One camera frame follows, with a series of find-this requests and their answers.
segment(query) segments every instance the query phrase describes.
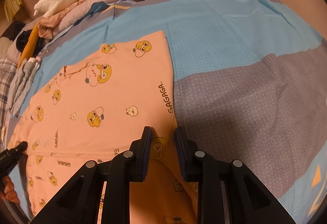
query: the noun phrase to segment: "bed sheet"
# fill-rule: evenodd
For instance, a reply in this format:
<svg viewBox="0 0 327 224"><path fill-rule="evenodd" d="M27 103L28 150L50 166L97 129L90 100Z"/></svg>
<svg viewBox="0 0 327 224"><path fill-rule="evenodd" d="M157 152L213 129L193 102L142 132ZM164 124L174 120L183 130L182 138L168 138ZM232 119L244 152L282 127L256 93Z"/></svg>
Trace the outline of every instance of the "bed sheet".
<svg viewBox="0 0 327 224"><path fill-rule="evenodd" d="M62 66L158 30L178 124L215 158L243 160L307 223L326 194L326 41L278 0L99 2L48 46L21 112Z"/></svg>

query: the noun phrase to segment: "hand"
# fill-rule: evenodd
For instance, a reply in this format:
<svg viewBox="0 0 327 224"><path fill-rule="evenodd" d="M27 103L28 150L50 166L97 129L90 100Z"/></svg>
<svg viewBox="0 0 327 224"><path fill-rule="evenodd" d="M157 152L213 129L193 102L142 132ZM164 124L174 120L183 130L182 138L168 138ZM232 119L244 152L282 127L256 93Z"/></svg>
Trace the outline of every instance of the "hand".
<svg viewBox="0 0 327 224"><path fill-rule="evenodd" d="M0 191L0 197L3 200L8 200L19 205L20 201L18 199L16 191L14 190L14 184L12 183L9 176L4 177L4 182L6 183L4 187L4 194Z"/></svg>

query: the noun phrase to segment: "plaid shirt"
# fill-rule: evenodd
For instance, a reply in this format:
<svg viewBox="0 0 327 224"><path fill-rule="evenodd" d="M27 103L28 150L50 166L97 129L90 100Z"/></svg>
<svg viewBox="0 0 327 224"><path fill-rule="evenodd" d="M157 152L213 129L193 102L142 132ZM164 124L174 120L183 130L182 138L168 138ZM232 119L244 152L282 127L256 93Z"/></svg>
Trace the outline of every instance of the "plaid shirt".
<svg viewBox="0 0 327 224"><path fill-rule="evenodd" d="M15 76L17 65L7 59L0 59L0 128L4 125L10 83Z"/></svg>

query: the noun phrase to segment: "cartoon duck print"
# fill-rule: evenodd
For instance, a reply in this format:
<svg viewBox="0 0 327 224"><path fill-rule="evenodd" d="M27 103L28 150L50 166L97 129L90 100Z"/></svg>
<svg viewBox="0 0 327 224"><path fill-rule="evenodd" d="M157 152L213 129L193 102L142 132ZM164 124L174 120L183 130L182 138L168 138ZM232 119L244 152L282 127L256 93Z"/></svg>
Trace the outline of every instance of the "cartoon duck print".
<svg viewBox="0 0 327 224"><path fill-rule="evenodd" d="M184 190L182 184L179 182L179 180L174 181L174 190L175 192L182 192Z"/></svg>
<svg viewBox="0 0 327 224"><path fill-rule="evenodd" d="M133 49L136 57L142 57L145 53L151 50L151 43L148 41L138 42Z"/></svg>
<svg viewBox="0 0 327 224"><path fill-rule="evenodd" d="M51 80L50 80L50 82L45 86L45 90L44 90L44 92L45 93L48 93L48 92L50 92L50 89L51 89L51 87L52 87L52 85L54 84L54 83L57 83L57 85L59 86L60 85L60 83L61 83L61 77L62 76L62 73L58 73L58 74L56 74Z"/></svg>
<svg viewBox="0 0 327 224"><path fill-rule="evenodd" d="M164 223L165 224L186 224L185 222L182 221L180 217L169 217L169 216L164 216Z"/></svg>
<svg viewBox="0 0 327 224"><path fill-rule="evenodd" d="M34 144L32 145L32 149L35 150L36 147L39 145L39 143L40 143L40 139L34 142Z"/></svg>
<svg viewBox="0 0 327 224"><path fill-rule="evenodd" d="M103 208L104 194L101 196L100 209Z"/></svg>
<svg viewBox="0 0 327 224"><path fill-rule="evenodd" d="M136 116L138 114L138 110L135 106L130 106L126 109L126 113L130 116Z"/></svg>
<svg viewBox="0 0 327 224"><path fill-rule="evenodd" d="M38 123L43 120L43 116L44 116L43 108L39 105L35 108L35 110L31 114L31 120L33 120L35 123Z"/></svg>
<svg viewBox="0 0 327 224"><path fill-rule="evenodd" d="M106 54L107 53L114 53L116 51L116 49L117 48L115 47L115 44L109 45L109 44L103 43L100 46L101 52L106 53Z"/></svg>
<svg viewBox="0 0 327 224"><path fill-rule="evenodd" d="M41 207L44 207L45 204L46 204L46 202L45 202L43 199L41 199L41 198L38 198L38 202L39 202L39 205L40 205Z"/></svg>
<svg viewBox="0 0 327 224"><path fill-rule="evenodd" d="M43 159L43 156L36 155L36 157L35 157L36 164L40 164L42 159Z"/></svg>
<svg viewBox="0 0 327 224"><path fill-rule="evenodd" d="M30 178L30 177L28 177L28 186L29 186L29 187L32 187L32 188L33 188L33 186L34 186L34 181L33 181L33 179Z"/></svg>
<svg viewBox="0 0 327 224"><path fill-rule="evenodd" d="M74 121L76 119L76 113L72 113L70 115L70 119Z"/></svg>
<svg viewBox="0 0 327 224"><path fill-rule="evenodd" d="M103 108L102 107L98 107L95 110L91 111L88 115L87 115L87 121L89 123L90 126L94 127L99 127L101 121L104 119L104 115L103 115Z"/></svg>
<svg viewBox="0 0 327 224"><path fill-rule="evenodd" d="M50 183L53 186L57 186L57 178L53 175L53 173L51 171L47 171L47 174L48 174L48 178L49 178Z"/></svg>
<svg viewBox="0 0 327 224"><path fill-rule="evenodd" d="M58 101L60 101L60 99L61 99L61 92L60 90L57 89L53 92L52 95L53 104L56 105Z"/></svg>
<svg viewBox="0 0 327 224"><path fill-rule="evenodd" d="M95 87L98 83L103 84L108 81L111 76L110 65L92 65L86 70L85 82Z"/></svg>

